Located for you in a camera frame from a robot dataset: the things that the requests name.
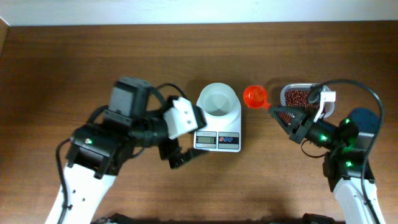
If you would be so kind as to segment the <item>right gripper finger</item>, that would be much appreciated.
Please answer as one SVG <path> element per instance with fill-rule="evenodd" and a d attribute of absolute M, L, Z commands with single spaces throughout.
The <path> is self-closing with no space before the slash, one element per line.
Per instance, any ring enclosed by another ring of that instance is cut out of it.
<path fill-rule="evenodd" d="M 279 125 L 287 134 L 292 133 L 292 120 L 294 119 L 293 112 L 283 110 L 269 110 L 269 114 L 279 123 Z"/>
<path fill-rule="evenodd" d="M 291 106 L 271 106 L 268 109 L 269 114 L 273 116 L 290 116 L 290 117 L 306 117 L 308 115 L 304 107 L 291 107 Z"/>

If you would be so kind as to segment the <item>orange measuring scoop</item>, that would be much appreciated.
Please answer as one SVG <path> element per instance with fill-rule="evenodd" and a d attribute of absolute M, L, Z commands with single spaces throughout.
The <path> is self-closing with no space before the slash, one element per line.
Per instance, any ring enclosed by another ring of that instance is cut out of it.
<path fill-rule="evenodd" d="M 268 102 L 268 94 L 266 89 L 260 85 L 248 86 L 243 93 L 245 105 L 250 109 L 268 110 L 271 104 Z"/>

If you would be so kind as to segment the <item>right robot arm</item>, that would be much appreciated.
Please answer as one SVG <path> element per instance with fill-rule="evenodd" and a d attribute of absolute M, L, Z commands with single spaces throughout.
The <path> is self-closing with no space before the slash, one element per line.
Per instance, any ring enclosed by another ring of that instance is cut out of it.
<path fill-rule="evenodd" d="M 271 106 L 269 114 L 290 140 L 324 147 L 323 175 L 338 201 L 346 223 L 384 223 L 374 175 L 366 157 L 379 117 L 355 108 L 339 125 L 316 119 L 313 109 Z"/>

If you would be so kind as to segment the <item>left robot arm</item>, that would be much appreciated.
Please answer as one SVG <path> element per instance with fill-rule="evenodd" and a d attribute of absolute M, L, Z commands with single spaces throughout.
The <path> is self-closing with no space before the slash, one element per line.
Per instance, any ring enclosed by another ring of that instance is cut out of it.
<path fill-rule="evenodd" d="M 182 152 L 178 137 L 206 126 L 203 110 L 184 93 L 164 98 L 146 80 L 121 77 L 108 105 L 100 106 L 86 123 L 56 148 L 61 182 L 47 223 L 90 223 L 123 164 L 150 147 L 177 169 L 198 149 Z"/>

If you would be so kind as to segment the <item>white digital kitchen scale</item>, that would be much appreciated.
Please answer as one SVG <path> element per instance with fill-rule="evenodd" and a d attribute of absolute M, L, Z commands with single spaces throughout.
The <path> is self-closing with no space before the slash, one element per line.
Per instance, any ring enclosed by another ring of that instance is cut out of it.
<path fill-rule="evenodd" d="M 193 147 L 195 149 L 213 152 L 239 152 L 241 150 L 240 102 L 235 110 L 226 116 L 216 117 L 204 111 L 203 115 L 206 126 L 194 134 Z"/>

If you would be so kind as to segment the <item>red beans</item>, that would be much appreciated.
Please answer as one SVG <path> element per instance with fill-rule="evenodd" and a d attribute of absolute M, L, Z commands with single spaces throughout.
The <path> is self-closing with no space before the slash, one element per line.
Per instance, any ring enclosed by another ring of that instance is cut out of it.
<path fill-rule="evenodd" d="M 284 93 L 285 105 L 293 107 L 305 107 L 319 109 L 319 104 L 310 104 L 307 101 L 309 91 L 306 90 L 288 90 Z"/>

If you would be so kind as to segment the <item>clear plastic container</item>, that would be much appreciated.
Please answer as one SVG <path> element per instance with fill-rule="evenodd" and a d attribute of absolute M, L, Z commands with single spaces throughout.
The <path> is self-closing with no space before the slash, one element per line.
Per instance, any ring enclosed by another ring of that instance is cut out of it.
<path fill-rule="evenodd" d="M 316 83 L 293 83 L 293 84 L 288 84 L 287 86 L 283 87 L 283 89 L 280 92 L 280 103 L 282 106 L 286 106 L 286 97 L 285 93 L 290 90 L 300 90 L 300 91 L 309 91 L 311 87 L 315 86 Z M 322 113 L 322 116 L 324 118 L 327 118 L 332 115 L 335 109 L 335 103 L 334 102 L 326 102 L 324 105 L 325 112 Z"/>

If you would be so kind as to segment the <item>white round bowl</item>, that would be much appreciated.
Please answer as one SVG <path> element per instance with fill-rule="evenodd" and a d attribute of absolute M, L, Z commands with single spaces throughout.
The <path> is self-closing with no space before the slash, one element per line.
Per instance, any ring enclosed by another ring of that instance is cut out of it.
<path fill-rule="evenodd" d="M 234 90 L 224 83 L 212 83 L 202 89 L 197 103 L 202 110 L 212 116 L 226 116 L 235 110 L 238 97 Z"/>

